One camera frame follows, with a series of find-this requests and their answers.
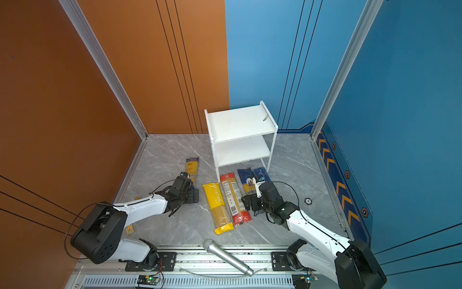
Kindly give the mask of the yellow blue-top spaghetti bag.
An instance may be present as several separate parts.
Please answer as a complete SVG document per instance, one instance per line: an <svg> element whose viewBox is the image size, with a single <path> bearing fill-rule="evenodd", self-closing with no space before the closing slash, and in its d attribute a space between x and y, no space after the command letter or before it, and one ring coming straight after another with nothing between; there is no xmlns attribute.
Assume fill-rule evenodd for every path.
<svg viewBox="0 0 462 289"><path fill-rule="evenodd" d="M188 178L192 180L193 186L196 185L197 172L199 168L199 157L191 157L186 159L186 173Z"/></svg>

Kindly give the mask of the dark blue Barilla spaghetti box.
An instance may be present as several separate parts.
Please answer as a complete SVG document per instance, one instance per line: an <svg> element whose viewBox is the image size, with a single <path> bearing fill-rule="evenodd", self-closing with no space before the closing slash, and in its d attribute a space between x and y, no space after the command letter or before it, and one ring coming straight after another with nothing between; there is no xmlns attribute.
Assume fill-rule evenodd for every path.
<svg viewBox="0 0 462 289"><path fill-rule="evenodd" d="M271 179L267 173L267 170L264 167L259 167L257 169L254 169L253 174L254 174L254 177L257 183L271 182Z"/></svg>

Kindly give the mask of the yellow spaghetti package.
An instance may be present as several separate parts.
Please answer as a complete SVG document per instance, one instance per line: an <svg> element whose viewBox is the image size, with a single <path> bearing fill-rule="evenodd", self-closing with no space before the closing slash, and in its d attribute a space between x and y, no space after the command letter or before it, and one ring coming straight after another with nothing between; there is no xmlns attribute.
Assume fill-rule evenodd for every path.
<svg viewBox="0 0 462 289"><path fill-rule="evenodd" d="M218 183L209 183L203 185L209 209L214 220L216 235L222 235L225 232L234 230L234 226L227 212L224 197L221 193Z"/></svg>

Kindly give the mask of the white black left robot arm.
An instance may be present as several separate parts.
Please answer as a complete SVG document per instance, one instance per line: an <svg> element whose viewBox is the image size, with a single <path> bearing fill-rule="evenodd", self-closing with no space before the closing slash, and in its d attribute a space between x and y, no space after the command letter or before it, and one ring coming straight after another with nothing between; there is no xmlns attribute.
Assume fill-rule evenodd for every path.
<svg viewBox="0 0 462 289"><path fill-rule="evenodd" d="M185 175L172 185L152 191L138 201L120 204L99 202L73 233L70 244L94 264L106 261L132 262L150 270L159 263L158 250L145 239L128 240L123 232L130 225L161 214L172 216L185 204L199 202L199 190Z"/></svg>

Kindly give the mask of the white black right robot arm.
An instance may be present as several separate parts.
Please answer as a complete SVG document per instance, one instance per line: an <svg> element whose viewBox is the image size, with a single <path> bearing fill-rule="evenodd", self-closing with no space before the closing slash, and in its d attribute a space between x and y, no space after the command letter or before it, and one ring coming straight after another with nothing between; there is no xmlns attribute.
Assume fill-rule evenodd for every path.
<svg viewBox="0 0 462 289"><path fill-rule="evenodd" d="M255 193L243 196L246 209L264 211L269 220L300 239L288 249L296 270L312 269L341 289L381 289L387 278L371 248L362 239L339 236L309 217L298 204L285 201L274 182L260 182Z"/></svg>

